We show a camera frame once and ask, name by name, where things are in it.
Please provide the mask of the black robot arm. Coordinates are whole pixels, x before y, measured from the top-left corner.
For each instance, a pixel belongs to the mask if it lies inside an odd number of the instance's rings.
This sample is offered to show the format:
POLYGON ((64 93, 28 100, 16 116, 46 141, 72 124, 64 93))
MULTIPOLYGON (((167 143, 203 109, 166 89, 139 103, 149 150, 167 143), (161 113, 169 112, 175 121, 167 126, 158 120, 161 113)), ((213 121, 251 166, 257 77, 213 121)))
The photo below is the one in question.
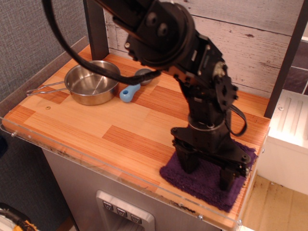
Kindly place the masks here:
POLYGON ((229 190, 246 176, 251 159, 234 145, 231 114, 237 87, 222 53, 197 32, 180 4, 158 0, 100 0, 98 4, 128 32, 126 49, 142 65, 173 76, 188 103, 188 126, 173 128, 173 145, 182 169, 193 172, 200 159, 220 166, 219 186, 229 190))

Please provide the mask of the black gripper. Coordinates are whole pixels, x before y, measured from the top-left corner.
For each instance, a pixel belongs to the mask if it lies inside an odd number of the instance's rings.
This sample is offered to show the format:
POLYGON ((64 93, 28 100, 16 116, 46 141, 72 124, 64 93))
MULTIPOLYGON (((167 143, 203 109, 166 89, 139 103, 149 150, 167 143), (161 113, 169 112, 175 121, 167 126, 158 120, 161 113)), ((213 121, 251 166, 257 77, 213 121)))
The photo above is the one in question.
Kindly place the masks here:
POLYGON ((200 159, 220 166, 219 187, 223 191, 230 190, 235 176, 247 176, 250 156, 235 145, 226 120, 211 128, 198 123, 174 127, 171 134, 181 168, 186 173, 194 172, 200 159))

